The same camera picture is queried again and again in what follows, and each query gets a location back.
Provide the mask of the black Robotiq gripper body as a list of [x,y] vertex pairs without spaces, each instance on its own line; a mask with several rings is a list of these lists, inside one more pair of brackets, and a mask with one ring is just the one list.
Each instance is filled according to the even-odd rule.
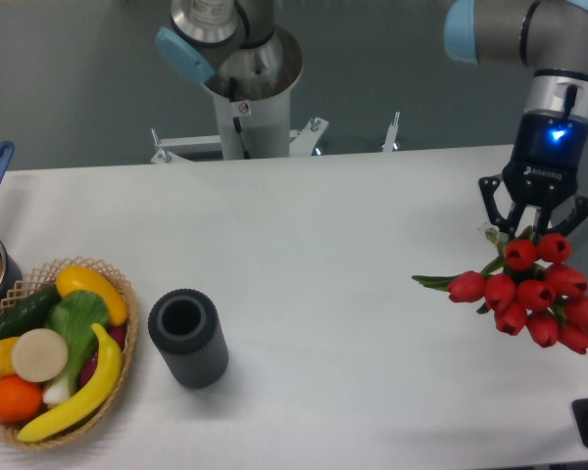
[[512,201],[544,209],[572,196],[578,188],[577,171],[587,137],[585,122],[523,115],[511,159],[502,171]]

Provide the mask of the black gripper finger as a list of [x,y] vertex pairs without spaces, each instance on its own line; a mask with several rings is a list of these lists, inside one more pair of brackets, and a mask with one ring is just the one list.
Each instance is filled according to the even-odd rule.
[[500,240],[512,240],[516,237],[521,218],[525,212],[524,202],[512,202],[507,216],[499,211],[495,194],[503,186],[501,174],[483,176],[478,179],[478,186],[482,201],[491,224],[499,229]]
[[555,207],[548,201],[537,211],[537,221],[534,223],[534,240],[540,241],[547,234],[560,234],[567,237],[575,228],[588,218],[588,198],[574,196],[571,198],[572,209],[568,216],[554,226],[550,226],[551,215]]

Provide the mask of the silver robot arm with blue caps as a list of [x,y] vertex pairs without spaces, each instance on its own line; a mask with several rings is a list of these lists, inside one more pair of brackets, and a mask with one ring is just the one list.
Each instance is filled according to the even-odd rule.
[[[319,134],[290,133],[301,48],[270,1],[175,1],[156,35],[167,64],[215,104],[228,160],[308,155]],[[456,61],[520,64],[533,77],[509,163],[480,179],[488,218],[508,240],[527,208],[534,233],[570,234],[588,218],[577,171],[588,137],[588,1],[458,1],[445,20]]]

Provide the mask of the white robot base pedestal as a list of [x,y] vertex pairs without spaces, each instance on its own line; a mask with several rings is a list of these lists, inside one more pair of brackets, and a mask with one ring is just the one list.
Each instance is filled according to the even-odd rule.
[[234,52],[204,84],[226,161],[289,155],[290,93],[302,70],[298,41],[277,26],[266,43]]

